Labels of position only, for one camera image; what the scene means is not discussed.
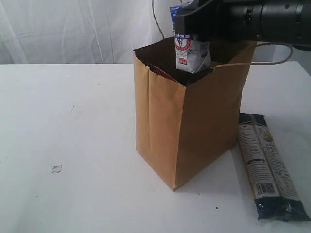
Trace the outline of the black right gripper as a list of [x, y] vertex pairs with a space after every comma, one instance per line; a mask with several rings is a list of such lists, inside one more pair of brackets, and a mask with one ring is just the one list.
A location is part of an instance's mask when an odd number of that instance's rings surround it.
[[257, 41], [252, 22], [256, 0], [195, 0], [176, 10], [176, 36], [199, 41]]

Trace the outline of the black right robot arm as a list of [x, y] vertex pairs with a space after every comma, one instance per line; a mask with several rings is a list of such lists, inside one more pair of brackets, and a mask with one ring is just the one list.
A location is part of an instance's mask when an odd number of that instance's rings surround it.
[[173, 16], [177, 35], [259, 41], [311, 50], [309, 0], [195, 0]]

